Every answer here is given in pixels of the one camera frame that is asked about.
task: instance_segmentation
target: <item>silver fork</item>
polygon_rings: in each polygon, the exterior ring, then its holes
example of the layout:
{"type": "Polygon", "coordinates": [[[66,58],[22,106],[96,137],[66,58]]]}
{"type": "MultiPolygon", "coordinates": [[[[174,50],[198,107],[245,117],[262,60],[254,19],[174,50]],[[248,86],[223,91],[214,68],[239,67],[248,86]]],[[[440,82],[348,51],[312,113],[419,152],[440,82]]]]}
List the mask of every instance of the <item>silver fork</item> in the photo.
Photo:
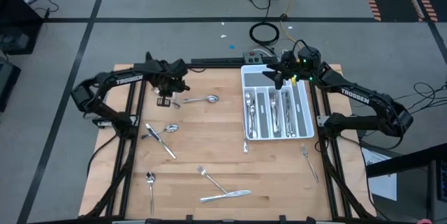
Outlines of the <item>silver fork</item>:
{"type": "Polygon", "coordinates": [[[314,178],[316,180],[316,183],[318,183],[318,175],[316,174],[316,171],[314,169],[314,166],[312,165],[312,162],[310,162],[309,154],[307,154],[307,147],[306,147],[305,144],[301,145],[301,151],[302,151],[302,155],[304,157],[306,157],[306,159],[307,159],[307,163],[309,164],[310,169],[312,170],[312,173],[314,174],[314,178]]]}
{"type": "Polygon", "coordinates": [[[270,107],[272,108],[273,133],[279,132],[277,100],[278,95],[276,93],[273,93],[273,96],[270,97],[270,107]]]}

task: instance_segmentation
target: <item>white cutlery tray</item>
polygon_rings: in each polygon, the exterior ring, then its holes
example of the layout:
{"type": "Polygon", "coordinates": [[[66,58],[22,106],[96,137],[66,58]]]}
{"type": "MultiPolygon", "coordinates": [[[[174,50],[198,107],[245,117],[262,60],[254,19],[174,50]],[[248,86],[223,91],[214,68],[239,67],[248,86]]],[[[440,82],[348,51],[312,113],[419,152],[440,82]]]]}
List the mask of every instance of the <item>white cutlery tray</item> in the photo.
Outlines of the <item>white cutlery tray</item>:
{"type": "Polygon", "coordinates": [[[266,65],[251,65],[241,68],[242,74],[242,100],[244,103],[244,134],[248,140],[294,140],[300,138],[309,138],[314,136],[314,126],[309,110],[305,84],[302,80],[296,83],[294,87],[290,80],[284,81],[281,90],[276,90],[274,82],[262,74],[263,71],[272,71],[266,65]],[[249,111],[246,104],[245,94],[250,92],[254,97],[255,130],[257,138],[249,135],[249,111]],[[278,133],[273,132],[272,110],[270,107],[269,94],[277,94],[277,109],[279,118],[278,133]],[[286,136],[286,118],[285,118],[285,99],[284,93],[287,93],[291,101],[291,123],[295,137],[286,136]]]}

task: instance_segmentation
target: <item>silver knife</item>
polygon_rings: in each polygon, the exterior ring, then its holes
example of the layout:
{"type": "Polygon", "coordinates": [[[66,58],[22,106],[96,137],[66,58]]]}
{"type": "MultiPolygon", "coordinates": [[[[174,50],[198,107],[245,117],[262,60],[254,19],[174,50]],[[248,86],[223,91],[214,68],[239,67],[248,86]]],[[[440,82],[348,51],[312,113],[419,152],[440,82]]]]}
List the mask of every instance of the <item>silver knife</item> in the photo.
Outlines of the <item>silver knife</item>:
{"type": "Polygon", "coordinates": [[[152,137],[154,137],[154,139],[158,143],[160,143],[161,146],[164,147],[164,149],[171,155],[171,157],[173,157],[173,159],[177,158],[177,157],[175,157],[174,153],[169,149],[169,147],[163,142],[163,140],[161,140],[159,135],[156,134],[155,130],[149,124],[146,124],[146,129],[147,129],[147,131],[149,131],[149,134],[152,135],[152,137]]]}
{"type": "Polygon", "coordinates": [[[212,197],[203,197],[200,199],[200,202],[205,203],[205,202],[210,202],[213,200],[218,200],[218,199],[222,199],[222,198],[226,198],[226,197],[239,197],[239,196],[243,196],[243,195],[248,195],[251,194],[250,190],[239,190],[239,191],[235,191],[235,192],[229,192],[227,194],[224,195],[216,195],[216,196],[212,196],[212,197]]]}

